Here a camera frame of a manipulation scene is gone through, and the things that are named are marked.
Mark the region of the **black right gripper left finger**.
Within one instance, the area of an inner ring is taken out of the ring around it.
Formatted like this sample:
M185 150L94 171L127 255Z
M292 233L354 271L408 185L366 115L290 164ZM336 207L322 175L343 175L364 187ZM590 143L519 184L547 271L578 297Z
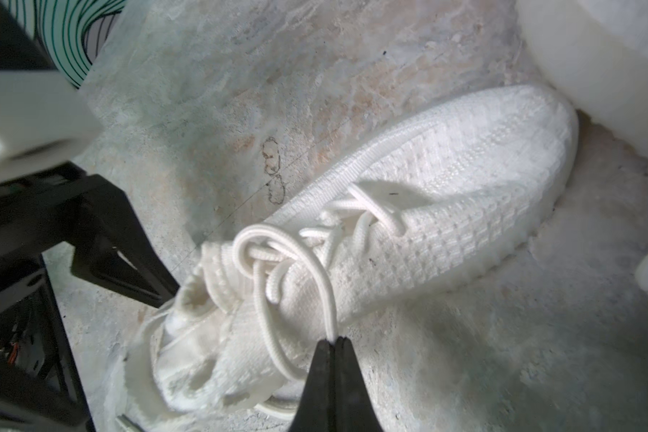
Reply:
M289 432L329 432L336 426L335 347L320 341Z

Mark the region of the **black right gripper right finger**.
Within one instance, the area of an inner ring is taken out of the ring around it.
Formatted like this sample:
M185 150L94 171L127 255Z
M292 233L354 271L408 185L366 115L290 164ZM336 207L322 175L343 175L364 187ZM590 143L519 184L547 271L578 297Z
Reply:
M334 346L334 425L338 432L382 432L349 338Z

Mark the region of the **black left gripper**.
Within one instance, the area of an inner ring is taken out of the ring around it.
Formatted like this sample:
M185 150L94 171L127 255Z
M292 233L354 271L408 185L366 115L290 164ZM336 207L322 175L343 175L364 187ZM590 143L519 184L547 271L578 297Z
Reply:
M41 254L69 236L72 275L154 308L178 292L125 192L68 163L0 186L0 314L40 287Z

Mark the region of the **white knit shoe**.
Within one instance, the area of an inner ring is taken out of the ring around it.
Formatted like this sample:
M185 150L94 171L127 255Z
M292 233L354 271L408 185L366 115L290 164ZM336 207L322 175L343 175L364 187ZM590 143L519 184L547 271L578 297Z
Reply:
M377 133L261 223L203 244L122 363L133 417L179 431L273 402L315 345L414 295L484 275L563 193L578 146L547 86L452 98Z
M518 1L543 75L648 158L648 1Z

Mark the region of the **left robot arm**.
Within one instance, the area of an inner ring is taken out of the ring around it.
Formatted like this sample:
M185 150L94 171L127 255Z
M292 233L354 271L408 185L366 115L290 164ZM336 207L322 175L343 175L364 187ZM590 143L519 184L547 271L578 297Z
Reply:
M178 282L124 192L68 162L0 185L0 428L95 425L44 253L67 243L72 275L158 308Z

